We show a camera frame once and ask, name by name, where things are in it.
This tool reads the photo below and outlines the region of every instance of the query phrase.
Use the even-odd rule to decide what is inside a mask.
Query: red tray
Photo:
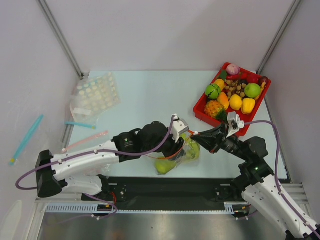
[[[215,80],[217,80],[217,79],[218,79],[218,76],[221,74],[221,71],[222,71],[222,70],[226,70],[226,69],[227,69],[227,66],[229,66],[230,64],[231,64],[231,63],[226,62],[226,63],[223,65],[223,67],[221,68],[221,70],[219,71],[219,73],[218,73],[218,74],[215,76],[215,78],[212,80],[211,83],[213,83]],[[250,72],[250,71],[248,71],[248,70],[245,70],[245,69],[243,69],[243,68],[240,68],[240,71],[243,72],[243,73],[247,73],[248,75],[257,75],[257,76],[261,77],[260,75],[255,74],[255,73],[253,73],[253,72]],[[271,81],[269,80],[269,81],[267,81],[267,83],[266,83],[266,85],[265,85],[265,88],[264,88],[261,96],[259,97],[259,99],[258,99],[257,102],[255,103],[254,109],[253,109],[253,111],[252,111],[251,114],[249,114],[249,115],[243,114],[243,113],[241,112],[241,109],[238,110],[238,111],[236,111],[236,113],[239,114],[240,119],[243,120],[245,123],[247,123],[247,122],[252,122],[252,121],[253,121],[253,119],[254,119],[254,117],[255,117],[255,115],[256,115],[256,113],[257,113],[257,111],[258,111],[258,109],[259,109],[259,107],[260,107],[260,105],[261,105],[261,103],[262,103],[262,101],[263,101],[263,99],[265,98],[265,95],[266,95],[266,93],[267,93],[270,85],[271,85]],[[208,116],[208,115],[205,114],[205,106],[206,106],[206,104],[207,104],[207,96],[206,96],[205,94],[203,94],[202,97],[199,99],[199,101],[196,103],[196,105],[195,105],[194,108],[193,108],[193,111],[194,111],[194,113],[195,113],[195,117],[198,118],[198,119],[200,119],[201,121],[206,122],[207,124],[210,124],[210,125],[213,126],[213,127],[219,126],[219,124],[221,123],[220,121],[218,121],[218,120],[216,120],[216,119],[214,119],[214,118],[212,118],[212,117],[210,117],[210,116]],[[227,109],[227,113],[234,112],[234,111],[235,111],[235,110],[233,110],[231,107],[229,107],[229,108]],[[240,131],[238,131],[238,132],[236,133],[236,135],[237,135],[238,137],[242,137],[242,136],[244,136],[244,135],[247,133],[248,129],[249,129],[249,125],[245,126],[245,127],[242,128]]]

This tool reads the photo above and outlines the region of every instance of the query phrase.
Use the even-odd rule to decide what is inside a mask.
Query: pineapple
[[[227,112],[224,106],[216,101],[209,101],[204,107],[204,113],[220,122],[227,122]]]

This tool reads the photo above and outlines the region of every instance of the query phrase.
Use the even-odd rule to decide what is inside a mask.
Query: white wall
[[[47,0],[83,72],[256,70],[293,0]]]
[[[22,200],[14,238],[21,240],[37,192],[17,190],[15,182],[35,167],[39,151],[59,147],[77,76],[35,0],[1,1],[0,32],[0,225],[12,204]],[[10,167],[10,158],[40,114],[41,129],[19,164]],[[33,175],[22,185],[35,186],[35,180]]]
[[[263,74],[285,159],[320,222],[320,1],[304,1]]]

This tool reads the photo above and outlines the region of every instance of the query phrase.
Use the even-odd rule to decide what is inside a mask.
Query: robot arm
[[[143,129],[123,132],[104,144],[82,151],[52,155],[49,150],[39,154],[36,168],[45,164],[58,164],[36,171],[39,198],[48,198],[61,192],[84,193],[95,196],[108,187],[108,180],[99,175],[99,169],[108,164],[139,159],[146,152],[163,153],[170,157],[184,145],[181,134],[189,130],[188,124],[176,114],[172,116],[169,129],[161,122],[154,121]]]
[[[212,130],[193,135],[191,139],[212,154],[222,149],[244,160],[239,165],[241,175],[232,181],[231,186],[241,190],[242,198],[276,226],[283,238],[286,235],[287,240],[318,239],[311,228],[320,233],[320,226],[303,212],[281,184],[281,191],[278,190],[274,172],[264,160],[268,155],[266,141],[260,137],[244,142],[239,140],[233,134],[244,127],[243,121],[235,112],[229,113],[227,120],[228,124],[222,123]]]

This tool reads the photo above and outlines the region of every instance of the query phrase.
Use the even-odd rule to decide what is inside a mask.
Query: red apple
[[[259,77],[257,75],[255,75],[255,74],[251,74],[251,75],[248,76],[246,81],[249,84],[259,84]]]

